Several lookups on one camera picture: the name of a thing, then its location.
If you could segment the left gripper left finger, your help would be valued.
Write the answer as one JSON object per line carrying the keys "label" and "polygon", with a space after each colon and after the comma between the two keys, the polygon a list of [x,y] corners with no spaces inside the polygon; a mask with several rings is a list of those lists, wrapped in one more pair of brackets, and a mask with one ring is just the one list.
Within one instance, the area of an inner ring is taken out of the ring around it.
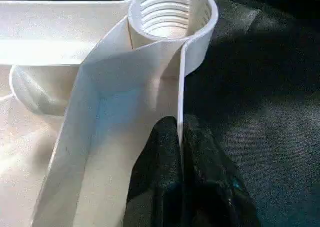
{"label": "left gripper left finger", "polygon": [[135,162],[124,227],[179,227],[182,218],[182,164],[177,121],[159,120]]}

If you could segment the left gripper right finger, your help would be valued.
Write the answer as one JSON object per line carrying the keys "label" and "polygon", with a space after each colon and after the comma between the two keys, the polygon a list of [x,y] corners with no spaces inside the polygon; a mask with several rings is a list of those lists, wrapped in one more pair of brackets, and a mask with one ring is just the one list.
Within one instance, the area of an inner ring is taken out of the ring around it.
{"label": "left gripper right finger", "polygon": [[256,206],[236,164],[194,115],[183,126],[185,217],[190,227],[259,227]]}

